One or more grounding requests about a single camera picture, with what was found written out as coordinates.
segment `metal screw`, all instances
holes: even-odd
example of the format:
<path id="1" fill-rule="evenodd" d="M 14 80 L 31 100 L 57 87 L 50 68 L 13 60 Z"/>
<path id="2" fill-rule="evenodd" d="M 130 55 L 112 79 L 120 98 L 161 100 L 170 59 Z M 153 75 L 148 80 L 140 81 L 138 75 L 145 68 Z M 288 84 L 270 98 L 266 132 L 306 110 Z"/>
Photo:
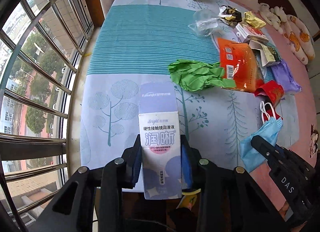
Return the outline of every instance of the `metal screw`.
<path id="1" fill-rule="evenodd" d="M 237 172 L 237 173 L 244 173 L 244 168 L 238 166 L 238 167 L 236 168 L 236 172 Z"/>
<path id="2" fill-rule="evenodd" d="M 87 167 L 81 166 L 81 167 L 79 167 L 78 172 L 79 172 L 79 173 L 85 173 L 87 170 L 88 170 Z"/>
<path id="3" fill-rule="evenodd" d="M 209 163 L 209 161 L 207 159 L 202 158 L 202 159 L 199 160 L 199 163 L 201 165 L 207 165 Z"/>
<path id="4" fill-rule="evenodd" d="M 115 159 L 115 164 L 122 164 L 122 163 L 124 163 L 124 160 L 121 157 Z"/>

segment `purple bag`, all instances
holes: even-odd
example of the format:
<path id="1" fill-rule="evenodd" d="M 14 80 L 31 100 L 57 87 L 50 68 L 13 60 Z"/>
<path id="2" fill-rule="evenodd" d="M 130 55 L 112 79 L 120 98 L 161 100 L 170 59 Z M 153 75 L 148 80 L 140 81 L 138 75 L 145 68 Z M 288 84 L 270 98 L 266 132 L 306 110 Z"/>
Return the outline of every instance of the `purple bag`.
<path id="1" fill-rule="evenodd" d="M 270 66 L 270 68 L 277 83 L 283 87 L 284 93 L 298 93 L 302 90 L 301 86 L 294 80 L 284 59 L 278 65 Z"/>

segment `black cable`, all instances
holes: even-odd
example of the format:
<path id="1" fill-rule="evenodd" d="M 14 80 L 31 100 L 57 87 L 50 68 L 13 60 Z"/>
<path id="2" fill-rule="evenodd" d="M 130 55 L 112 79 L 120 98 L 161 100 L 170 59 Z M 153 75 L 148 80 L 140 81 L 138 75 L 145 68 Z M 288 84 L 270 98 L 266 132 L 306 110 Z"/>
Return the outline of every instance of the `black cable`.
<path id="1" fill-rule="evenodd" d="M 161 222 L 158 222 L 158 221 L 155 221 L 155 220 L 136 220 L 136 219 L 129 219 L 129 220 L 135 220 L 135 221 L 143 221 L 143 222 L 150 222 L 150 223 L 156 223 L 158 225 L 161 225 L 161 226 L 164 226 L 166 227 L 169 231 L 172 231 L 172 232 L 177 232 L 176 230 L 174 230 L 173 228 L 170 228 L 169 226 L 161 223 Z"/>

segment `contact lens solution box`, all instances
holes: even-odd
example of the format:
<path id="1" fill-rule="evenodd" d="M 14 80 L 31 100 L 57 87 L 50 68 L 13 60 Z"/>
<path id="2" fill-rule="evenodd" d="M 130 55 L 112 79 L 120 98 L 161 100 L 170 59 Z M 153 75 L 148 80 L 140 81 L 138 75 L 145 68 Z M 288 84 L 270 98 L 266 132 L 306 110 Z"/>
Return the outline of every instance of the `contact lens solution box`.
<path id="1" fill-rule="evenodd" d="M 143 84 L 139 100 L 144 196 L 181 198 L 179 114 L 173 83 Z"/>

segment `orange package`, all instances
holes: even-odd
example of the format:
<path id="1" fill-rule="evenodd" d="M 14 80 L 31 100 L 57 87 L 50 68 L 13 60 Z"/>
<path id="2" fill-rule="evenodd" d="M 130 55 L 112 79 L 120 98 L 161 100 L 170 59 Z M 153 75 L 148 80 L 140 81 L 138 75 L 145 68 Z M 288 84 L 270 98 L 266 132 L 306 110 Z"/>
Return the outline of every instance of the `orange package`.
<path id="1" fill-rule="evenodd" d="M 264 84 L 256 58 L 248 44 L 218 38 L 220 66 L 225 68 L 225 78 L 234 79 L 239 91 L 254 93 Z"/>

